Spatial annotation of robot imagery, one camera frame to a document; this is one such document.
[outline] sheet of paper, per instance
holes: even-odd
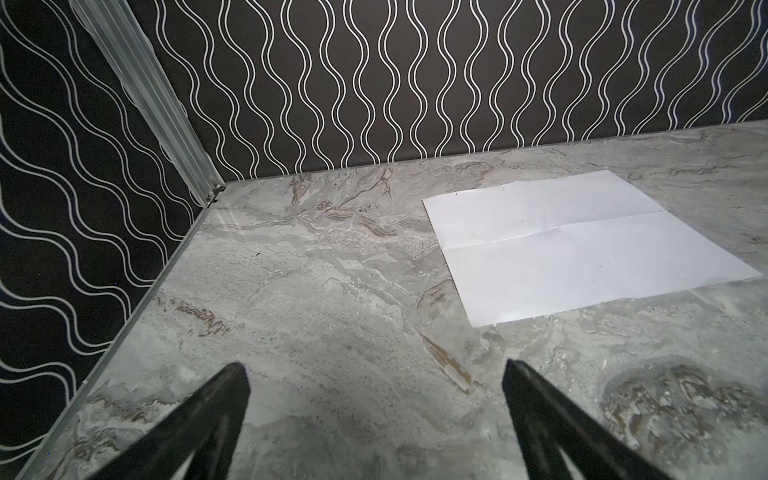
[[[424,204],[472,326],[760,276],[608,170]]]

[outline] wavy line pattern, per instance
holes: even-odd
[[[68,2],[0,0],[3,475],[40,446],[199,213]]]
[[[129,0],[227,180],[768,115],[765,0],[154,1]]]

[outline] marble countertop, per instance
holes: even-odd
[[[239,361],[231,478],[527,478],[519,358],[675,478],[762,477],[768,281],[470,327],[422,199],[603,168],[768,271],[768,121],[229,184],[31,476],[84,478]]]

